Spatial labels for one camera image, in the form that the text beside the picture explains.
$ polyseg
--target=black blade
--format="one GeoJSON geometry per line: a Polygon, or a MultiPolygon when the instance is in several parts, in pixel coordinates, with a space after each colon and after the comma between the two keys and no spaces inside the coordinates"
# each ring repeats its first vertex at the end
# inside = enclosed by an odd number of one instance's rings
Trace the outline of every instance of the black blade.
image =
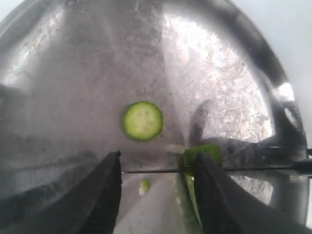
{"type": "MultiPolygon", "coordinates": [[[[242,172],[242,171],[269,171],[269,170],[292,170],[291,166],[272,166],[272,167],[252,167],[252,168],[223,168],[226,172],[242,172]]],[[[123,171],[123,174],[150,174],[150,173],[185,173],[191,172],[192,168],[181,169],[161,169],[161,170],[137,170],[123,171]]]]}

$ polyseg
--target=scratched metal surface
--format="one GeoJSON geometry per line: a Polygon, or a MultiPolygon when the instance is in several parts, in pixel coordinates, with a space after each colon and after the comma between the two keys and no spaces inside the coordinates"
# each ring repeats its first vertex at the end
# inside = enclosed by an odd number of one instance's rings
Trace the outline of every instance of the scratched metal surface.
{"type": "MultiPolygon", "coordinates": [[[[253,149],[236,156],[224,151],[227,166],[306,157],[300,115],[278,60],[227,1],[26,1],[1,30],[2,200],[116,150],[124,170],[175,168],[179,157],[172,149],[215,138],[233,138],[234,153],[259,142],[290,152],[275,158],[253,149]],[[144,143],[120,128],[125,107],[140,100],[164,114],[162,135],[144,143]],[[85,151],[101,156],[75,160],[85,151]]],[[[56,197],[82,176],[70,183],[65,177],[56,197]]],[[[183,178],[149,175],[152,188],[140,196],[145,177],[124,175],[115,233],[199,232],[183,178]]],[[[305,178],[233,178],[304,222],[305,178]]]]}

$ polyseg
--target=green cucumber slice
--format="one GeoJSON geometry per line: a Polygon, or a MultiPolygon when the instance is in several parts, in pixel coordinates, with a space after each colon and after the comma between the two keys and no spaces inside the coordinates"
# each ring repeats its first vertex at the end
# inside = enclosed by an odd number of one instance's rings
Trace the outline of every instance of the green cucumber slice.
{"type": "Polygon", "coordinates": [[[162,131],[161,110],[153,103],[140,101],[132,104],[123,118],[123,129],[128,136],[139,141],[148,141],[162,131]]]}
{"type": "MultiPolygon", "coordinates": [[[[199,153],[205,153],[208,156],[212,157],[216,161],[216,163],[221,163],[220,147],[215,144],[206,144],[206,145],[201,145],[201,146],[193,147],[190,149],[186,149],[182,155],[184,166],[186,167],[194,166],[196,157],[199,153]]],[[[198,207],[196,203],[196,197],[195,197],[194,175],[193,175],[193,172],[187,172],[184,175],[185,175],[186,184],[189,190],[189,194],[191,197],[191,201],[193,204],[193,208],[195,211],[195,215],[201,226],[199,213],[198,213],[198,207]]]]}

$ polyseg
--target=cucumber skin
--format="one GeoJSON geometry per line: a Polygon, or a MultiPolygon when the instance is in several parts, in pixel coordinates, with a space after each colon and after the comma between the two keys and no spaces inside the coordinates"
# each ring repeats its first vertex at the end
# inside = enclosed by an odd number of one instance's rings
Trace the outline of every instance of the cucumber skin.
{"type": "Polygon", "coordinates": [[[162,111],[154,104],[154,103],[151,103],[149,101],[138,101],[138,102],[135,102],[135,103],[132,103],[131,105],[129,105],[129,107],[126,109],[126,111],[124,112],[124,115],[123,115],[123,120],[122,120],[122,129],[124,131],[124,133],[129,137],[131,138],[132,140],[136,140],[136,141],[149,141],[149,140],[152,140],[154,139],[156,136],[158,136],[161,132],[162,132],[162,128],[163,128],[163,115],[162,115],[162,111]],[[130,111],[131,108],[133,108],[135,105],[138,105],[138,104],[148,104],[148,105],[151,105],[153,106],[153,108],[155,109],[155,111],[158,111],[158,114],[159,114],[159,122],[161,123],[161,126],[159,127],[159,130],[151,135],[149,138],[140,138],[140,137],[137,137],[137,136],[133,136],[131,133],[129,133],[127,131],[127,123],[126,123],[126,116],[128,114],[128,112],[130,111]]]}

